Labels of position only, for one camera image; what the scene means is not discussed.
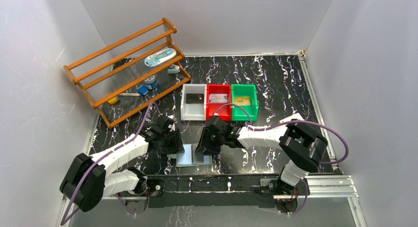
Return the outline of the white magnetic stripe card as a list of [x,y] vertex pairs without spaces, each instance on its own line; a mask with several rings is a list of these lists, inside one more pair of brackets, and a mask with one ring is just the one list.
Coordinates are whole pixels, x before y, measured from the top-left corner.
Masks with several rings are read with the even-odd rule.
[[210,103],[228,103],[229,95],[228,94],[210,94],[209,102]]

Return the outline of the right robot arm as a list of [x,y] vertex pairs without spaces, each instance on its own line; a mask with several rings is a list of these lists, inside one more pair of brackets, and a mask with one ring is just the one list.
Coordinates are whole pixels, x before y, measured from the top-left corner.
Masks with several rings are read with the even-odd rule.
[[278,185],[294,188],[309,173],[319,170],[327,150],[328,140],[311,128],[314,124],[292,119],[276,126],[255,127],[249,123],[231,124],[212,116],[203,127],[196,152],[217,155],[222,146],[282,149],[290,161],[283,168]]

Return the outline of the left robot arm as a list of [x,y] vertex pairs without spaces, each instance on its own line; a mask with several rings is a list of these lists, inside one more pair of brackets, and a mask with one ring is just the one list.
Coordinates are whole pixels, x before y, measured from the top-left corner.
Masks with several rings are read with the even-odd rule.
[[117,169],[151,151],[175,154],[184,151],[181,133],[171,116],[159,115],[154,123],[127,139],[93,155],[81,153],[72,161],[60,192],[83,212],[92,210],[103,197],[121,192],[147,195],[152,192],[148,176],[135,167]]

